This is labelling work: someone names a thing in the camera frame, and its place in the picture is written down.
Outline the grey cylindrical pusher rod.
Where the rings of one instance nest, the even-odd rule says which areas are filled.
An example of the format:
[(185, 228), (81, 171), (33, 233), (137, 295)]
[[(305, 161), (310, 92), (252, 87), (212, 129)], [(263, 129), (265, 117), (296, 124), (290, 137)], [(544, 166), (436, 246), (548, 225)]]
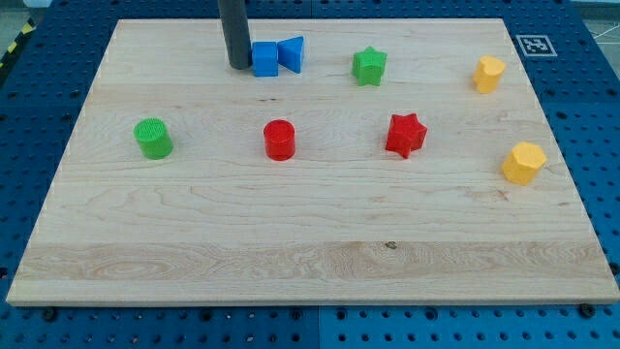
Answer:
[(236, 70), (252, 64), (251, 39), (244, 0), (218, 0), (225, 45), (230, 65)]

